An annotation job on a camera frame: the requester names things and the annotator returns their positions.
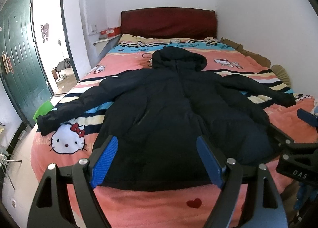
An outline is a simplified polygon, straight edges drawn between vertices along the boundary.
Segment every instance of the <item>blue glove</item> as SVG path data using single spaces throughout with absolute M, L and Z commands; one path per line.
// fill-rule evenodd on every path
M 294 210 L 300 210 L 300 208 L 302 208 L 308 198 L 311 202 L 314 201 L 318 194 L 317 188 L 314 189 L 312 186 L 306 185 L 301 182 L 299 182 L 299 185 L 300 188 L 296 194 L 297 201 L 294 205 Z

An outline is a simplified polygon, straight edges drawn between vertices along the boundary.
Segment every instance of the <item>doorway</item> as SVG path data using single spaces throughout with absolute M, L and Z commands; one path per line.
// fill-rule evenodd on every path
M 65 94 L 77 83 L 66 47 L 61 0 L 32 0 L 35 42 L 54 95 Z

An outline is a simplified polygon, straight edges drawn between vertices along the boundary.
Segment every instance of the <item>hello kitty print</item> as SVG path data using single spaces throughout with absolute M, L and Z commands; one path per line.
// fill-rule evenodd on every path
M 66 123 L 61 125 L 53 134 L 51 141 L 51 151 L 58 154 L 74 154 L 85 149 L 85 125 L 78 123 Z

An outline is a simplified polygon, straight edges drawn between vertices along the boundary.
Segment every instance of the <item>floor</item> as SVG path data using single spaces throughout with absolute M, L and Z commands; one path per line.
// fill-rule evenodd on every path
M 77 80 L 74 74 L 68 75 L 64 80 L 56 83 L 58 86 L 57 94 L 67 93 L 72 89 L 76 84 Z
M 54 97 L 51 100 L 56 105 L 62 97 Z M 21 162 L 12 162 L 8 166 L 8 174 L 15 186 L 13 189 L 8 177 L 4 179 L 2 190 L 2 202 L 15 222 L 20 228 L 26 228 L 31 203 L 38 187 L 38 181 L 31 167 L 31 146 L 34 135 L 38 129 L 27 127 L 27 133 L 22 141 L 19 141 L 14 149 L 12 160 L 22 160 Z M 74 213 L 76 224 L 85 228 L 82 219 Z

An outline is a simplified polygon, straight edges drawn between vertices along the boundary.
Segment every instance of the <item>blue gripper pad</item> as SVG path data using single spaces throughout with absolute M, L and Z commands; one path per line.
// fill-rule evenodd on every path
M 298 109 L 297 117 L 313 127 L 318 127 L 318 116 L 311 114 L 310 112 L 307 112 L 303 109 Z
M 200 136 L 197 138 L 197 151 L 212 184 L 217 185 L 219 188 L 222 188 L 225 183 L 223 179 L 223 173 L 226 171 L 226 166 L 220 166 L 213 152 L 211 151 L 211 148 L 209 148 L 205 140 Z
M 92 186 L 92 188 L 96 188 L 105 179 L 109 167 L 112 164 L 112 161 L 117 153 L 117 150 L 118 139 L 117 137 L 113 136 L 91 169 L 90 185 Z

